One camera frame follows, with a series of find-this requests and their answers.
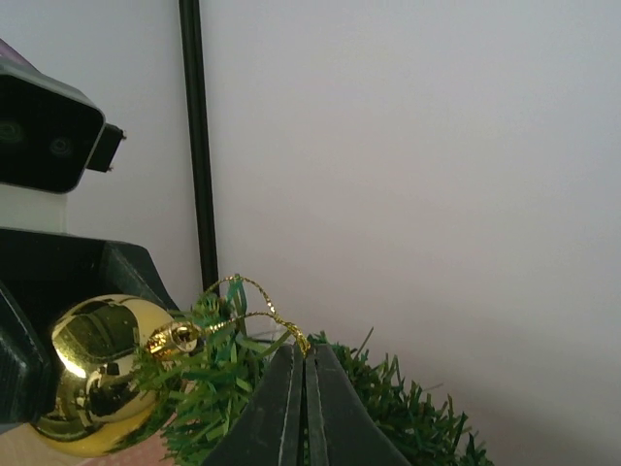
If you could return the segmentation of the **gold bauble ornament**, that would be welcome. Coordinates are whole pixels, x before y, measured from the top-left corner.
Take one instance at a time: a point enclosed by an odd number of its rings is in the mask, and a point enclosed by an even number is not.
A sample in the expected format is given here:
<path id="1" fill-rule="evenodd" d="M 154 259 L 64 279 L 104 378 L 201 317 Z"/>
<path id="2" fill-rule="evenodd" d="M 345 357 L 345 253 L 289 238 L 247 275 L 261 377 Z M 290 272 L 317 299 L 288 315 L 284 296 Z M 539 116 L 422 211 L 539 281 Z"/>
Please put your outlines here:
<path id="1" fill-rule="evenodd" d="M 240 275 L 224 278 L 186 312 L 128 294 L 74 306 L 50 332 L 61 373 L 53 407 L 33 431 L 76 457 L 109 455 L 159 436 L 176 464 L 205 460 L 241 419 L 275 352 L 287 343 L 310 349 L 271 299 L 257 315 L 281 335 L 249 334 L 250 286 Z"/>

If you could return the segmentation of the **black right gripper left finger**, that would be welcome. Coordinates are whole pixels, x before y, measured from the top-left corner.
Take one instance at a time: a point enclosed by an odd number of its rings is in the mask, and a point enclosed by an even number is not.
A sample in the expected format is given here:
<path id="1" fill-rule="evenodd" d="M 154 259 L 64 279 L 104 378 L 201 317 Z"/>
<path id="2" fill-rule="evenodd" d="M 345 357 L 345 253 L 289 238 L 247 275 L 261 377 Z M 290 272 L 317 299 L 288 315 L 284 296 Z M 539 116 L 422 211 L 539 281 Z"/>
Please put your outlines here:
<path id="1" fill-rule="evenodd" d="M 295 466 L 302 463 L 304 361 L 293 345 L 274 354 L 233 429 L 206 466 Z"/>

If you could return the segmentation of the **small green christmas tree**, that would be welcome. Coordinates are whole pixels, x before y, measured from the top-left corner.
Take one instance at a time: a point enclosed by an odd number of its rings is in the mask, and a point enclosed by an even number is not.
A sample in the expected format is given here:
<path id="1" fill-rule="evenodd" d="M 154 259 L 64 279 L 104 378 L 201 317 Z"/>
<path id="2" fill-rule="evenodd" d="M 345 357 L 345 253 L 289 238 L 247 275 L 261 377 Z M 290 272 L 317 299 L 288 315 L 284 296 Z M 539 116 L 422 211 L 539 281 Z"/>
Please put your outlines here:
<path id="1" fill-rule="evenodd" d="M 485 465 L 481 442 L 451 398 L 436 405 L 396 357 L 305 335 L 273 305 L 276 340 L 252 338 L 234 275 L 158 330 L 136 364 L 155 412 L 129 437 L 159 436 L 177 465 Z"/>

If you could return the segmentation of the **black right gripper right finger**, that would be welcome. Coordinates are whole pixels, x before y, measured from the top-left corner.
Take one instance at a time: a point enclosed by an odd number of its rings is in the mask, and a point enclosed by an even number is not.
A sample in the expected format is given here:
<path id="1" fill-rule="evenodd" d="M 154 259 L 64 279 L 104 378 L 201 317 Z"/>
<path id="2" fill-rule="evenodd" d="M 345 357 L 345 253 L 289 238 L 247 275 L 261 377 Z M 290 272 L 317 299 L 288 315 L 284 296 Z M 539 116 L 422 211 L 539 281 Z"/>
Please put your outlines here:
<path id="1" fill-rule="evenodd" d="M 311 465 L 409 463 L 372 421 L 330 346 L 311 349 L 305 381 Z"/>

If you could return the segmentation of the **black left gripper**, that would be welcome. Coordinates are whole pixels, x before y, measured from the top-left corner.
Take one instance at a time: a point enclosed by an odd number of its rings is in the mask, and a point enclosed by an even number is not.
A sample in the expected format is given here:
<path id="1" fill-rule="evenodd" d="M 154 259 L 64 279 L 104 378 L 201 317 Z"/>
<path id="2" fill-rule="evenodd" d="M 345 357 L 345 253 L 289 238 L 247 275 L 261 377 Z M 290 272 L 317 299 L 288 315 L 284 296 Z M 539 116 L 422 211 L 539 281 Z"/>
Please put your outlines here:
<path id="1" fill-rule="evenodd" d="M 60 362 L 53 324 L 82 301 L 129 294 L 173 310 L 148 251 L 67 234 L 1 231 L 1 419 L 31 422 L 53 407 Z"/>

